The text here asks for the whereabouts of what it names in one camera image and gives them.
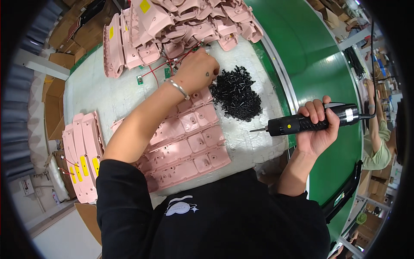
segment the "green conveyor belt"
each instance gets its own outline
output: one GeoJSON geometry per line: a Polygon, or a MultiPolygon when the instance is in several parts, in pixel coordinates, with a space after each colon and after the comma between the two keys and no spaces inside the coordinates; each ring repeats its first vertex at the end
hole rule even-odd
{"type": "MultiPolygon", "coordinates": [[[[333,102],[358,103],[353,79],[329,31],[304,0],[245,0],[267,32],[292,82],[299,105],[329,95],[333,102]]],[[[274,70],[266,65],[271,75],[274,70]]],[[[280,84],[274,82],[279,99],[280,84]]],[[[310,173],[309,198],[329,200],[361,159],[360,123],[339,129],[338,139],[317,160],[310,173]]],[[[328,225],[331,241],[340,235],[353,198],[328,225]]]]}

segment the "electric screwdriver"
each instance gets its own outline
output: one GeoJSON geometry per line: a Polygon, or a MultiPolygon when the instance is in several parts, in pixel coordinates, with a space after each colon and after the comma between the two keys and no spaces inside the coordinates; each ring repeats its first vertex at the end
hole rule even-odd
{"type": "MultiPolygon", "coordinates": [[[[339,117],[340,127],[353,125],[362,119],[369,119],[371,117],[369,114],[359,114],[358,107],[355,104],[328,103],[325,104],[325,111],[327,108],[330,108],[339,117]]],[[[328,126],[329,123],[326,118],[326,113],[325,119],[316,124],[313,124],[309,117],[297,114],[269,120],[266,127],[250,132],[267,131],[274,137],[296,134],[303,131],[320,131],[327,129],[328,126]]]]}

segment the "hand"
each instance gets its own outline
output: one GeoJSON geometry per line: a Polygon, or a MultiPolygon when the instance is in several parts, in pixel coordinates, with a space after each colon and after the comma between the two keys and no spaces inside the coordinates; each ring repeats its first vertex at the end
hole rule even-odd
{"type": "Polygon", "coordinates": [[[208,55],[204,48],[200,48],[186,56],[177,74],[171,79],[190,95],[211,85],[219,71],[220,65],[217,60],[208,55]]]}
{"type": "MultiPolygon", "coordinates": [[[[331,98],[327,95],[323,97],[325,104],[331,102],[331,98]]],[[[310,117],[311,121],[316,124],[325,119],[324,107],[319,99],[313,102],[307,102],[305,106],[301,106],[298,114],[310,117]]],[[[329,122],[329,128],[322,131],[305,131],[296,134],[297,150],[313,157],[315,160],[325,151],[338,136],[339,117],[330,109],[326,109],[326,117],[329,122]]]]}
{"type": "Polygon", "coordinates": [[[342,250],[344,250],[344,245],[342,245],[338,250],[337,250],[337,252],[336,252],[336,255],[338,256],[338,255],[340,255],[341,254],[341,252],[342,252],[342,250]]]}
{"type": "Polygon", "coordinates": [[[374,92],[375,91],[374,83],[369,79],[365,79],[364,84],[366,84],[366,90],[368,92],[368,98],[374,99],[374,93],[375,93],[374,92]]]}

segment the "spray can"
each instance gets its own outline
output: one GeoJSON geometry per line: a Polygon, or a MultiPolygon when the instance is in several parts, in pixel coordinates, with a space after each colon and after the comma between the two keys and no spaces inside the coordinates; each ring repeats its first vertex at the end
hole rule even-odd
{"type": "Polygon", "coordinates": [[[52,197],[55,200],[56,204],[59,205],[60,204],[60,200],[59,200],[58,195],[56,194],[56,192],[55,192],[54,189],[52,189],[52,197]]]}

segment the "yellow sticker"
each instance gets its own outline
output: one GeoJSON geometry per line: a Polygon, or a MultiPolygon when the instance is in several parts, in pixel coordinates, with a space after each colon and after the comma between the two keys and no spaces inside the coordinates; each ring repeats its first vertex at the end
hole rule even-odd
{"type": "Polygon", "coordinates": [[[86,159],[84,156],[80,157],[80,164],[82,166],[84,176],[89,176],[88,168],[86,167],[86,159]]]}
{"type": "Polygon", "coordinates": [[[75,166],[75,170],[76,170],[76,175],[78,176],[79,181],[80,182],[83,181],[82,175],[79,172],[79,167],[78,166],[75,166]]]}
{"type": "Polygon", "coordinates": [[[70,172],[72,173],[70,176],[72,176],[72,181],[73,181],[73,183],[75,184],[75,183],[76,183],[76,178],[75,178],[75,173],[73,172],[73,168],[72,168],[72,167],[70,167],[70,168],[69,168],[69,170],[70,170],[70,172]]]}
{"type": "Polygon", "coordinates": [[[141,10],[142,10],[142,12],[145,14],[147,11],[148,11],[148,9],[150,8],[151,6],[149,5],[149,3],[147,2],[147,0],[142,0],[142,2],[140,3],[140,8],[141,8],[141,10]]]}
{"type": "Polygon", "coordinates": [[[113,37],[113,26],[109,29],[109,39],[113,37]]]}
{"type": "Polygon", "coordinates": [[[99,176],[99,162],[98,162],[98,159],[96,157],[94,157],[92,159],[92,164],[94,164],[96,176],[99,176]]]}

